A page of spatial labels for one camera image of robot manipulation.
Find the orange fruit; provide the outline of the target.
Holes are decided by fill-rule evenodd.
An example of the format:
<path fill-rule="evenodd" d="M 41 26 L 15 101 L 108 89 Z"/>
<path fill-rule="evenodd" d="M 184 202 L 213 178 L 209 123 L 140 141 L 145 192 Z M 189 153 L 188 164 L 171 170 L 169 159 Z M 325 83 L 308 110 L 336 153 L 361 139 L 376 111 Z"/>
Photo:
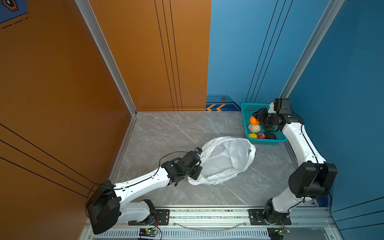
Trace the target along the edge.
<path fill-rule="evenodd" d="M 260 122 L 259 122 L 258 119 L 256 119 L 255 117 L 252 116 L 252 117 L 250 118 L 250 124 L 251 124 L 251 125 L 254 125 L 254 126 L 257 126 L 257 125 L 260 124 Z"/>

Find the green fruit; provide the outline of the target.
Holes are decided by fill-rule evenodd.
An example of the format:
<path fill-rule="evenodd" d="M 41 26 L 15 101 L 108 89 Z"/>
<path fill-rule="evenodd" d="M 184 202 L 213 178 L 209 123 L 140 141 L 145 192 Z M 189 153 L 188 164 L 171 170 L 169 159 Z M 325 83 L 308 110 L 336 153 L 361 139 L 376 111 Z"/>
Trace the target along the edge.
<path fill-rule="evenodd" d="M 264 130 L 265 130 L 266 132 L 274 132 L 274 131 L 275 131 L 275 127 L 272 126 L 271 128 L 268 128 L 267 126 L 264 126 Z"/>

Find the beige round fruit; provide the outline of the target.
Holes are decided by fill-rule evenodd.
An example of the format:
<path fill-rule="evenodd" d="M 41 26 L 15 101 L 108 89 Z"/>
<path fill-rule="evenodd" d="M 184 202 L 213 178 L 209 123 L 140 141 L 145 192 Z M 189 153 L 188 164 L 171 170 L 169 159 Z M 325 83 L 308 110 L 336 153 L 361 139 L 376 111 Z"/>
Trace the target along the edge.
<path fill-rule="evenodd" d="M 248 125 L 248 130 L 253 133 L 253 134 L 257 134 L 261 131 L 261 127 L 260 125 Z"/>

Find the red apple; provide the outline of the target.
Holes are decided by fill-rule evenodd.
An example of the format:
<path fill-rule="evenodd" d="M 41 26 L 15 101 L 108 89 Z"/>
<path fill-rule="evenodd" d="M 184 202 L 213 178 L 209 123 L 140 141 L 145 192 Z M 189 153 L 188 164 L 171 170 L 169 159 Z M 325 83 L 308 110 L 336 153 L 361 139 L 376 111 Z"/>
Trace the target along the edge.
<path fill-rule="evenodd" d="M 266 135 L 263 133 L 258 134 L 258 139 L 266 139 Z"/>

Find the teal plastic basket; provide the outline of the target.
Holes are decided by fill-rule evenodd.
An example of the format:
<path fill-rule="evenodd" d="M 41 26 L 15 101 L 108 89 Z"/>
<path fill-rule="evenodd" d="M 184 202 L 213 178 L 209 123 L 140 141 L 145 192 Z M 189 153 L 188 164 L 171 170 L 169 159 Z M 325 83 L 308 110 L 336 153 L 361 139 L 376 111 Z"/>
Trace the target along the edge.
<path fill-rule="evenodd" d="M 274 126 L 275 127 L 275 131 L 272 132 L 276 135 L 277 139 L 276 140 L 269 140 L 269 139 L 251 139 L 248 137 L 248 134 L 251 134 L 251 132 L 248 130 L 248 125 L 250 125 L 250 118 L 252 117 L 252 114 L 254 112 L 257 112 L 258 110 L 260 110 L 261 108 L 266 108 L 267 110 L 269 110 L 270 108 L 270 104 L 265 104 L 265 103 L 242 103 L 241 104 L 241 111 L 242 111 L 242 116 L 243 116 L 243 122 L 244 122 L 244 126 L 245 126 L 245 135 L 246 135 L 246 138 L 254 145 L 276 145 L 278 143 L 283 143 L 283 142 L 286 142 L 287 141 L 287 138 L 286 136 L 278 129 L 277 126 Z M 263 124 L 259 124 L 260 127 L 261 127 L 261 131 L 258 134 L 260 133 L 265 133 L 266 131 L 264 130 L 264 125 Z"/>

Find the yellow lemon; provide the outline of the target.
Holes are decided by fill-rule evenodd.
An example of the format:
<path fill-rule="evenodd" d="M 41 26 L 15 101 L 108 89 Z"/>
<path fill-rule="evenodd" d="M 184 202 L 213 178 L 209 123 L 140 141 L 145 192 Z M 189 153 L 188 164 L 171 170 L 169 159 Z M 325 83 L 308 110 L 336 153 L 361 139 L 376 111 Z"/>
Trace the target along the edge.
<path fill-rule="evenodd" d="M 254 134 L 254 133 L 251 133 L 251 134 L 248 134 L 248 137 L 251 138 L 251 139 L 257 139 L 258 135 Z"/>

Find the white plastic bag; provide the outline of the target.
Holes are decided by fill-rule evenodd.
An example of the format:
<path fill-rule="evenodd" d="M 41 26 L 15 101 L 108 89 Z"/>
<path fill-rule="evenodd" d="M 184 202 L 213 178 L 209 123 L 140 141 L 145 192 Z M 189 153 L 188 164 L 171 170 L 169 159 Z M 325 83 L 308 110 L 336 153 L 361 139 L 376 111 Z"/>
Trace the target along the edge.
<path fill-rule="evenodd" d="M 256 147 L 247 139 L 219 137 L 202 147 L 202 171 L 196 180 L 188 178 L 189 184 L 218 185 L 245 172 L 253 163 Z"/>

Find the green avocado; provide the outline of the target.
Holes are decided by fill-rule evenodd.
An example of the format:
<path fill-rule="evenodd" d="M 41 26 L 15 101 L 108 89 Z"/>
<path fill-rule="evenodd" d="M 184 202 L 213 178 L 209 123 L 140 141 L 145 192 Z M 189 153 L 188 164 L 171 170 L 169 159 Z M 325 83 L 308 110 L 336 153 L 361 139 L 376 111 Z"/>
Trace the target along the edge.
<path fill-rule="evenodd" d="M 277 139 L 276 135 L 272 132 L 265 132 L 264 135 L 265 135 L 265 139 L 269 139 L 269 140 Z"/>

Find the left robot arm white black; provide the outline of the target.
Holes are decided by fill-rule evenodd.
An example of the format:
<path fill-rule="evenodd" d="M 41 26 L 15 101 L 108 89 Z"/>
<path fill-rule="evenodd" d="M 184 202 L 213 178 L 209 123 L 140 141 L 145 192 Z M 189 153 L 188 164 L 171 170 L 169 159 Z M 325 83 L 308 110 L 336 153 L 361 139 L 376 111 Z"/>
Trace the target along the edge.
<path fill-rule="evenodd" d="M 182 158 L 159 163 L 152 172 L 127 182 L 101 183 L 85 204 L 93 233 L 102 234 L 116 223 L 159 224 L 158 211 L 151 200 L 138 203 L 134 200 L 171 184 L 177 185 L 186 178 L 196 180 L 203 169 L 202 152 L 201 148 L 185 152 Z"/>

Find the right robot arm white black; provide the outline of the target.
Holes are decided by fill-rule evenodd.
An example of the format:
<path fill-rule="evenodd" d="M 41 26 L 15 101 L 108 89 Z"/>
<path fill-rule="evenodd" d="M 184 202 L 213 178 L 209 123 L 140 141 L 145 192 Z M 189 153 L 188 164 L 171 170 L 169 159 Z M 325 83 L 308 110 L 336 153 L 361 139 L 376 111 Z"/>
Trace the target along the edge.
<path fill-rule="evenodd" d="M 304 120 L 291 110 L 291 100 L 278 98 L 269 109 L 263 108 L 253 116 L 267 128 L 278 127 L 287 138 L 298 162 L 289 177 L 289 186 L 280 195 L 269 199 L 263 212 L 269 225 L 282 223 L 293 208 L 304 202 L 329 194 L 338 173 L 318 152 L 307 134 Z"/>

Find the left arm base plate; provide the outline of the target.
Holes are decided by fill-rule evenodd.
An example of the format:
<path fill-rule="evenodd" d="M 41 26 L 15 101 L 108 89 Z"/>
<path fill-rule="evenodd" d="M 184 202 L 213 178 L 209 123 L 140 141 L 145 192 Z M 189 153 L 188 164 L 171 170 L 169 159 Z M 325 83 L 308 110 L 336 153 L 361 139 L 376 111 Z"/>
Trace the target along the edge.
<path fill-rule="evenodd" d="M 157 209 L 155 215 L 149 215 L 144 221 L 129 221 L 129 226 L 168 226 L 169 220 L 169 209 Z"/>

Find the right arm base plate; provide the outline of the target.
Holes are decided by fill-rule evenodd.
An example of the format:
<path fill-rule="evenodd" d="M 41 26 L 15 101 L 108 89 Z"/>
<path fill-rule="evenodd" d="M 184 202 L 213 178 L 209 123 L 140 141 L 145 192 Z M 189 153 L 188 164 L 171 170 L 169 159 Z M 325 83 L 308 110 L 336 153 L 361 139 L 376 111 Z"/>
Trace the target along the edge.
<path fill-rule="evenodd" d="M 290 226 L 292 224 L 288 213 L 265 213 L 265 209 L 249 209 L 249 219 L 252 226 L 256 225 L 276 225 Z"/>

